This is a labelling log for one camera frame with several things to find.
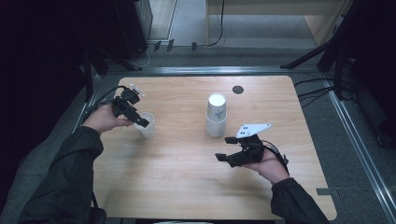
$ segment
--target dark sleeve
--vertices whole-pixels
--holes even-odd
[[[79,127],[67,137],[18,223],[88,223],[93,161],[102,151],[94,129]]]
[[[329,223],[314,199],[293,178],[274,184],[272,191],[272,213],[287,223]]]

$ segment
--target wooden table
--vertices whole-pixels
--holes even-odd
[[[222,0],[206,0],[206,44],[209,44],[209,16],[221,15]],[[352,0],[227,0],[224,15],[304,15],[317,45],[332,35],[340,16]]]
[[[233,154],[244,123],[271,123],[261,140],[275,144],[290,160],[293,176],[327,218],[336,211],[291,79],[276,77],[127,77],[145,97],[135,105],[155,117],[156,133],[143,138],[133,127],[103,133],[105,151],[94,164],[94,188],[109,217],[171,219],[278,219],[271,214],[271,184],[246,168],[231,168],[215,153]],[[242,94],[233,93],[242,86]],[[207,99],[227,98],[223,137],[205,131]]]

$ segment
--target hand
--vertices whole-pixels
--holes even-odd
[[[244,167],[259,172],[265,179],[269,180],[271,184],[290,178],[288,172],[283,165],[276,158],[275,154],[266,149],[262,155],[262,161],[245,164]]]
[[[101,105],[85,120],[82,126],[95,129],[99,133],[104,133],[115,127],[132,124],[134,123],[128,119],[117,119],[114,117],[112,105]]]

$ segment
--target white paper cup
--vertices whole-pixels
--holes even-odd
[[[154,135],[155,133],[155,123],[154,123],[154,116],[150,114],[149,112],[143,112],[140,114],[140,117],[142,119],[146,119],[149,122],[149,125],[145,128],[143,126],[140,126],[136,123],[134,123],[134,127],[144,136],[147,138],[150,138]]]
[[[212,137],[221,137],[225,134],[225,128],[227,124],[227,114],[224,119],[217,122],[211,120],[206,114],[206,131]]]
[[[209,96],[207,104],[207,117],[215,122],[220,122],[226,117],[226,98],[219,92],[214,92]]]

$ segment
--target hand-mounted device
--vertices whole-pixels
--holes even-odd
[[[124,115],[128,120],[133,123],[136,123],[140,126],[147,127],[149,122],[146,119],[140,117],[138,113],[136,113],[136,108],[133,107],[134,104],[140,101],[139,94],[143,94],[135,85],[134,83],[130,84],[131,89],[125,86],[118,86],[116,88],[111,89],[107,93],[105,93],[95,104],[88,110],[87,114],[84,117],[84,120],[87,119],[90,114],[96,110],[100,105],[113,105],[113,113],[114,116],[117,118],[119,115]],[[108,94],[112,91],[123,88],[122,93],[120,96],[116,96],[114,99],[102,101]]]
[[[282,163],[286,171],[288,171],[286,156],[280,155],[277,148],[270,142],[262,141],[257,133],[264,131],[271,127],[271,124],[244,124],[236,133],[235,137],[224,138],[227,144],[239,143],[242,147],[242,151],[236,152],[232,155],[227,156],[226,154],[216,153],[218,161],[227,161],[231,167],[242,166],[251,162],[259,162],[262,160],[264,150],[268,149],[272,151],[276,158]]]

